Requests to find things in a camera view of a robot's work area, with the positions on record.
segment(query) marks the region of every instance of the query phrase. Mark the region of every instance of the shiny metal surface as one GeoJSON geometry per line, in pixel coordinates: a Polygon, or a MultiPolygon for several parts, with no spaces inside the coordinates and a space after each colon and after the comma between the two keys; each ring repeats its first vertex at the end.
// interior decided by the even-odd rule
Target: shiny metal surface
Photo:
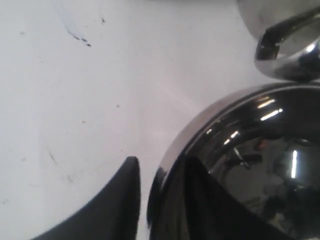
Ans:
{"type": "MultiPolygon", "coordinates": [[[[320,0],[238,0],[242,19],[249,32],[259,39],[268,28],[320,6],[320,0]]],[[[320,22],[314,22],[292,34],[280,52],[294,54],[320,36],[320,22]]]]}
{"type": "Polygon", "coordinates": [[[280,44],[299,29],[320,20],[320,7],[282,21],[261,36],[255,65],[263,74],[284,80],[306,82],[320,78],[320,35],[295,54],[278,57],[280,44]]]}
{"type": "Polygon", "coordinates": [[[172,143],[150,192],[151,240],[320,238],[320,84],[249,92],[172,143]]]}

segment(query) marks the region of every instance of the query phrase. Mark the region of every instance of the chrome bowl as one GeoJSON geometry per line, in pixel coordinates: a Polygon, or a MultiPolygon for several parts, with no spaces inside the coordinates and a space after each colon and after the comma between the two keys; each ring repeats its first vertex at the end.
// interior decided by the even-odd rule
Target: chrome bowl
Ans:
{"type": "Polygon", "coordinates": [[[149,196],[149,239],[320,239],[319,172],[320,84],[236,92],[165,154],[149,196]]]}

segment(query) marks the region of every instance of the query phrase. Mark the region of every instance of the black plastic piece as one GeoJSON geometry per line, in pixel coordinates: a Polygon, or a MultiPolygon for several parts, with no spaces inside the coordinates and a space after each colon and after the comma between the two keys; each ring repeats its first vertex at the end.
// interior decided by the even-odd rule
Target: black plastic piece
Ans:
{"type": "Polygon", "coordinates": [[[75,215],[33,240],[134,240],[140,215],[140,167],[128,157],[110,182],[75,215]]]}

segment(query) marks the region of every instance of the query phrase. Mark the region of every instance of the stainless steel pot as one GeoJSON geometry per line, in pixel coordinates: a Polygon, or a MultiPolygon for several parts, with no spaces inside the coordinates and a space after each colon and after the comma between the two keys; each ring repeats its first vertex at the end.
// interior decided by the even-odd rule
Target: stainless steel pot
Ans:
{"type": "Polygon", "coordinates": [[[291,17],[268,28],[261,36],[255,65],[265,75],[284,80],[307,82],[320,78],[320,35],[302,50],[278,57],[281,43],[299,29],[320,20],[320,7],[291,17]]]}
{"type": "MultiPolygon", "coordinates": [[[[259,39],[271,26],[320,6],[320,0],[238,0],[239,10],[249,32],[259,39]]],[[[281,53],[291,55],[320,36],[320,22],[314,22],[291,35],[281,53]]]]}
{"type": "Polygon", "coordinates": [[[176,138],[148,203],[151,240],[320,238],[320,84],[212,104],[176,138]]]}

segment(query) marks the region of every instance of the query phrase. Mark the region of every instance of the white table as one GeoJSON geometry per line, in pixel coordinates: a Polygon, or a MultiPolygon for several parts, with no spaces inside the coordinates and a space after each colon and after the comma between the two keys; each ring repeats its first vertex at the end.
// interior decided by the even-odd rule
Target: white table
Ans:
{"type": "Polygon", "coordinates": [[[3,240],[65,220],[132,155],[146,239],[152,180],[179,131],[217,99],[275,82],[256,70],[234,0],[0,3],[3,240]]]}

